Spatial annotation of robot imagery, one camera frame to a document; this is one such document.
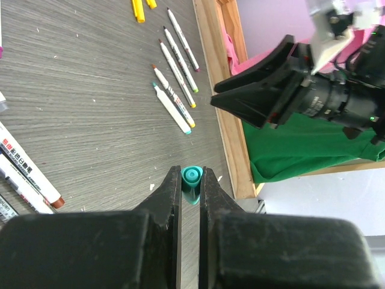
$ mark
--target wooden edge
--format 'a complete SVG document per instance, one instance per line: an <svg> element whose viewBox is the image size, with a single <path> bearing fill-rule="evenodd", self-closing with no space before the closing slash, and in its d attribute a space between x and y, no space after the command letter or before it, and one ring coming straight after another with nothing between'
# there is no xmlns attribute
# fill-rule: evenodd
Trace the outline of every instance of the wooden edge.
<svg viewBox="0 0 385 289"><path fill-rule="evenodd" d="M221 10L226 31L233 40L239 63L245 62L248 60L247 50L236 0L227 0L227 2L221 4Z"/></svg>
<svg viewBox="0 0 385 289"><path fill-rule="evenodd" d="M316 170L314 172L306 173L301 176L315 176L323 175L325 173L342 173L342 172L351 172L355 170L370 170L370 169L381 169L385 167L385 161L368 161L367 163L361 164L342 164L334 167L326 167L321 170Z"/></svg>
<svg viewBox="0 0 385 289"><path fill-rule="evenodd" d="M230 77L216 0L194 0L211 87ZM235 199L257 196L241 121L216 109Z"/></svg>

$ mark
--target green marker cap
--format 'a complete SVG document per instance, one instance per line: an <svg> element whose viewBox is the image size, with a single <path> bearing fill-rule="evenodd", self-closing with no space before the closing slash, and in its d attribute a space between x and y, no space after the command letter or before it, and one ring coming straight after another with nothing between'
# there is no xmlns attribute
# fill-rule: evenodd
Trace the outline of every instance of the green marker cap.
<svg viewBox="0 0 385 289"><path fill-rule="evenodd" d="M200 180L203 175L203 169L197 166L186 167L182 169L182 194L191 205L199 202Z"/></svg>

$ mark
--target marker label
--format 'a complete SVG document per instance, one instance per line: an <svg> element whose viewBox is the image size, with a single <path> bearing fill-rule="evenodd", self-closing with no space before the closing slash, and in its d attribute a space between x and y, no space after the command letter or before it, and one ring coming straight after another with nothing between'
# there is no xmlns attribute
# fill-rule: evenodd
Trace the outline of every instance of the marker label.
<svg viewBox="0 0 385 289"><path fill-rule="evenodd" d="M19 214L12 208L12 206L0 196L0 220L4 223L7 223L13 217L18 216Z"/></svg>
<svg viewBox="0 0 385 289"><path fill-rule="evenodd" d="M48 181L36 164L14 139L6 127L0 122L0 148L11 162L22 172L25 178L39 191L55 208L64 204L64 200L56 188Z"/></svg>
<svg viewBox="0 0 385 289"><path fill-rule="evenodd" d="M3 153L0 154L0 176L40 214L53 214L48 201L35 189L23 174L9 161Z"/></svg>

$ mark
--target pink cloth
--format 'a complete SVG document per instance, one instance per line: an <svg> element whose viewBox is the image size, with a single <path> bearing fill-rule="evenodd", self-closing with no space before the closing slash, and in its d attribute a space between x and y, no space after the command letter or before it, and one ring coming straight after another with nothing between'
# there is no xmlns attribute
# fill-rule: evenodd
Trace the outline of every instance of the pink cloth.
<svg viewBox="0 0 385 289"><path fill-rule="evenodd" d="M385 16L381 20L381 24L384 25L385 23ZM357 48L359 48L363 43L366 43L368 39L371 36L371 32L373 29L367 29L367 30L356 30L354 32L354 40L342 51L338 62L343 62L346 60L346 58L352 54ZM252 67L253 65L260 62L262 59L264 59L271 51L266 51L262 54L259 54L257 56L254 56L253 58L250 58L249 60L239 63L238 57L236 56L233 41L231 37L227 34L226 29L222 27L222 33L224 37L224 43L226 46L227 51L227 59L229 60L230 65L230 71L232 75L236 75L241 73L242 71ZM302 43L308 43L310 39L305 39L300 42ZM333 67L331 63L324 66L322 68L322 71L329 70Z"/></svg>

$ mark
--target white marker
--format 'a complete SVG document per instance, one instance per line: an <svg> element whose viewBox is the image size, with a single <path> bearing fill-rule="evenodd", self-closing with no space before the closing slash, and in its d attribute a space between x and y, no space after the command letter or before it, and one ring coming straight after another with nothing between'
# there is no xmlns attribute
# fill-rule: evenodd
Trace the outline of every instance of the white marker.
<svg viewBox="0 0 385 289"><path fill-rule="evenodd" d="M176 107L173 105L171 100L167 97L166 93L162 91L155 82L152 83L152 86L154 86L154 89L156 90L156 96L158 99L162 102L168 113L171 114L175 122L179 125L180 129L185 134L191 134L191 129L186 123L186 121L183 119L183 117L179 114L179 112L176 110Z"/></svg>
<svg viewBox="0 0 385 289"><path fill-rule="evenodd" d="M182 43L183 49L186 51L187 56L190 59L191 64L192 64L194 70L196 72L199 72L200 69L199 69L198 62L195 59L194 54L191 51L189 44L187 43L186 37L184 36L184 34L182 32L182 29L180 28L180 26L179 26L179 24L178 24L178 22L177 22L177 20L176 20L176 18L174 16L174 14L171 12L171 10L167 8L167 12L168 12L168 16L169 16L169 18L170 18L170 20L171 20L171 22L172 22L172 24L174 26L176 34L178 35L179 40Z"/></svg>
<svg viewBox="0 0 385 289"><path fill-rule="evenodd" d="M186 61L183 59L183 56L180 53L179 48L178 48L177 44L175 43L173 36L171 35L169 30L167 30L167 28L165 26L163 26L163 29L164 29L164 33L166 34L166 38L167 38L167 40L171 46L171 49L173 50L173 52L175 54L176 60L178 61L179 66L182 69L183 74L185 75L185 77L186 77L188 83L190 84L193 92L197 93L199 91L197 84L195 83L193 76L191 75L190 71L188 70Z"/></svg>
<svg viewBox="0 0 385 289"><path fill-rule="evenodd" d="M23 173L25 178L39 191L46 200L54 207L60 208L64 205L64 200L48 181L45 175L39 170L34 162L29 158L21 145L14 139L10 132L0 122L0 148L14 165Z"/></svg>
<svg viewBox="0 0 385 289"><path fill-rule="evenodd" d="M0 220L7 223L10 219L18 215L16 210L0 195Z"/></svg>
<svg viewBox="0 0 385 289"><path fill-rule="evenodd" d="M168 51L166 45L162 42L162 40L159 39L159 43L161 44L161 49L164 54L164 57L166 58L168 64L171 67L171 70L173 71L176 80L178 81L184 95L187 98L188 103L190 104L190 107L194 108L197 105L195 104L195 101L193 100L193 97L190 94L190 91L187 88L187 85L183 79L182 74L180 74L178 67L176 66L176 63L174 61L174 58L171 56L170 52Z"/></svg>
<svg viewBox="0 0 385 289"><path fill-rule="evenodd" d="M180 113L183 115L187 123L190 125L191 128L195 128L195 122L193 118L190 116L190 113L188 113L187 109L183 105L182 101L176 95L174 90L171 88L170 84L168 83L167 79L164 77L162 72L159 71L159 69L156 68L156 66L153 64L152 67L154 68L155 75L158 77L159 81L163 85L164 89L166 90L168 96L171 98L171 100L174 101L174 103L177 105Z"/></svg>
<svg viewBox="0 0 385 289"><path fill-rule="evenodd" d="M35 211L40 214L53 214L47 200L34 188L31 183L7 160L3 153L0 154L0 176L25 200Z"/></svg>

